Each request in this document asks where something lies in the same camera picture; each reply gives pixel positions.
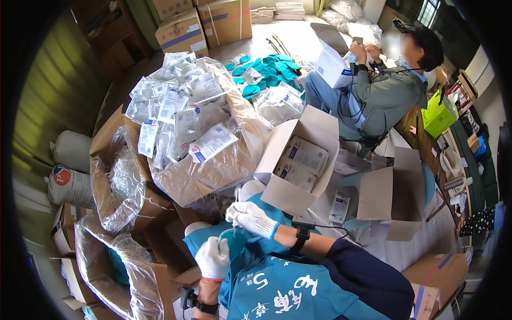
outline blue jeans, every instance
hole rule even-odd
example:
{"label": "blue jeans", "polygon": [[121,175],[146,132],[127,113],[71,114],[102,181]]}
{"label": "blue jeans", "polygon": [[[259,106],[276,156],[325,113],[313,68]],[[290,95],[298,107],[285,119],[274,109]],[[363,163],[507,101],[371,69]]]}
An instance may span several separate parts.
{"label": "blue jeans", "polygon": [[353,119],[349,110],[348,88],[333,89],[316,71],[308,73],[306,78],[306,103],[313,107],[338,118],[346,127],[357,131],[355,124],[357,119]]}

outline white cotton glove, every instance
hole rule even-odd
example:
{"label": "white cotton glove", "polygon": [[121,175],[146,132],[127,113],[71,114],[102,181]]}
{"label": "white cotton glove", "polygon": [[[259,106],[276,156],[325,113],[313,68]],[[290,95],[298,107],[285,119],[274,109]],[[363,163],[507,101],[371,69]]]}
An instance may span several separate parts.
{"label": "white cotton glove", "polygon": [[252,202],[234,202],[226,211],[226,221],[267,239],[274,237],[279,225]]}
{"label": "white cotton glove", "polygon": [[229,247],[227,239],[219,244],[218,237],[210,237],[196,253],[196,262],[201,276],[208,280],[223,281],[229,267]]}

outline wristwatch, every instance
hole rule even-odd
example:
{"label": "wristwatch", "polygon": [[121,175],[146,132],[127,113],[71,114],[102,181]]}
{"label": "wristwatch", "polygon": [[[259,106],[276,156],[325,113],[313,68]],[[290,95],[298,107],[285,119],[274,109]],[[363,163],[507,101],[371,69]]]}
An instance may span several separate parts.
{"label": "wristwatch", "polygon": [[294,246],[290,249],[294,253],[298,253],[306,241],[309,239],[309,229],[306,228],[297,228],[297,241],[295,242]]}
{"label": "wristwatch", "polygon": [[197,301],[196,308],[201,312],[215,315],[217,314],[217,310],[219,310],[219,304],[217,303],[216,305],[207,305],[205,303]]}

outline stack of papers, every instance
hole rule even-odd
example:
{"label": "stack of papers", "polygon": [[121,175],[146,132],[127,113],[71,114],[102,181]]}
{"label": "stack of papers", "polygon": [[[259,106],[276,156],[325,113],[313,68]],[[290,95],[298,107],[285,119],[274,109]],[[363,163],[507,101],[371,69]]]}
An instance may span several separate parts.
{"label": "stack of papers", "polygon": [[276,20],[302,20],[306,11],[304,5],[300,2],[278,2],[275,4]]}
{"label": "stack of papers", "polygon": [[262,22],[270,22],[274,17],[275,7],[259,7],[251,9],[251,22],[252,24],[259,24]]}

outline window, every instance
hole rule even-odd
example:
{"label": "window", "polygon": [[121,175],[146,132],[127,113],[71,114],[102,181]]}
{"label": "window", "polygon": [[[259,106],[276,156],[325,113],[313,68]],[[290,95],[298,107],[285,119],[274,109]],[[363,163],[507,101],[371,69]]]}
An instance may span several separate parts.
{"label": "window", "polygon": [[432,26],[437,10],[441,5],[440,0],[423,0],[421,11],[419,12],[418,21],[427,28]]}

